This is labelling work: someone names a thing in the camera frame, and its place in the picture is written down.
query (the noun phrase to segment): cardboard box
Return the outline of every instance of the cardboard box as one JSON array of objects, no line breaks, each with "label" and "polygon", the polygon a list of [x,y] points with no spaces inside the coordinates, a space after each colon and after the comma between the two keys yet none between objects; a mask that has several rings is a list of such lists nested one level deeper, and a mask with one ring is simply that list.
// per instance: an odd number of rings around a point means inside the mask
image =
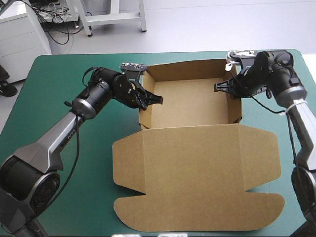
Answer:
[{"label": "cardboard box", "polygon": [[143,86],[163,96],[163,105],[140,111],[142,131],[113,145],[114,182],[144,193],[114,203],[129,227],[250,231],[282,212],[282,196],[247,192],[280,176],[277,137],[238,124],[241,100],[214,92],[216,82],[230,78],[225,64],[148,67]]}]

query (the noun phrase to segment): person's foot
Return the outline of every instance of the person's foot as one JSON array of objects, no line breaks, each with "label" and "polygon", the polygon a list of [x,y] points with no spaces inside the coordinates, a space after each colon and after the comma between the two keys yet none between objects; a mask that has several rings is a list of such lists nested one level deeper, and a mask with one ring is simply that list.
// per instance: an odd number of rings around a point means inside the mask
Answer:
[{"label": "person's foot", "polygon": [[18,90],[13,86],[7,83],[6,81],[0,81],[0,95],[10,97],[18,93]]}]

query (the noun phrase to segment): green table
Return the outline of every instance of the green table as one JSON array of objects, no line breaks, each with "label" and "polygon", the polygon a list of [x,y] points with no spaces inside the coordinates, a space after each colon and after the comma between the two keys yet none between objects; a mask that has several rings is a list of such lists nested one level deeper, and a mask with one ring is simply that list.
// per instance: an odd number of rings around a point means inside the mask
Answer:
[{"label": "green table", "polygon": [[[308,103],[316,111],[316,85],[300,52],[294,54],[295,70],[309,91]],[[38,139],[53,126],[69,108],[64,101],[71,101],[83,90],[81,78],[92,66],[119,70],[122,62],[158,64],[177,61],[225,58],[227,52],[185,52],[148,54],[91,54],[53,55],[37,58],[27,77],[11,115],[0,136],[0,157],[3,161],[16,148]],[[267,106],[278,110],[275,100],[257,96]],[[293,168],[286,117],[273,115],[251,99],[243,99],[242,124],[274,132],[278,136],[282,176],[254,189],[256,192],[278,193],[285,200],[280,217],[258,231],[253,232],[200,232],[200,236],[288,236],[303,222],[301,210],[292,185]],[[123,224],[113,210],[113,202],[119,197],[133,196],[135,192],[113,182],[112,144],[116,140],[138,131],[138,111],[119,102],[111,101],[94,119],[80,129],[81,152],[75,173],[68,187],[39,220],[49,235],[54,236],[110,236],[136,233]],[[62,152],[64,171],[62,183],[67,177],[76,155],[73,139]],[[155,233],[140,233],[153,236]]]}]

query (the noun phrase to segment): white floor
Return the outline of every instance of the white floor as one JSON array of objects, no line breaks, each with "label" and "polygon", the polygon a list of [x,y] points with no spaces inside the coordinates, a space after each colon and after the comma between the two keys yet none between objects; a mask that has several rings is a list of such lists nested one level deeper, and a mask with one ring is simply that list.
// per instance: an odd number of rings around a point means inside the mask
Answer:
[{"label": "white floor", "polygon": [[[85,0],[87,11],[102,14],[108,0]],[[294,48],[316,79],[316,0],[144,0],[148,31],[140,23],[93,27],[66,45],[50,38],[53,54],[142,53]],[[121,12],[135,11],[138,0],[121,0]],[[64,42],[65,34],[54,32]],[[0,96],[0,132],[17,96]]]}]

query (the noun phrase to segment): cabinet drawer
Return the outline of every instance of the cabinet drawer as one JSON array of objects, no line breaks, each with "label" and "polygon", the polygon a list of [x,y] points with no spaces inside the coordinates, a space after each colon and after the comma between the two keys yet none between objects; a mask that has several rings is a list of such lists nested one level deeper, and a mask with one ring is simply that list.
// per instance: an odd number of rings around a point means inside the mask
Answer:
[{"label": "cabinet drawer", "polygon": [[0,40],[35,31],[28,17],[0,23]]},{"label": "cabinet drawer", "polygon": [[41,46],[42,43],[35,32],[0,40],[0,57]]},{"label": "cabinet drawer", "polygon": [[0,57],[0,64],[9,73],[9,83],[23,80],[27,77],[34,60],[40,55],[46,55],[44,47],[40,46],[22,52]]}]

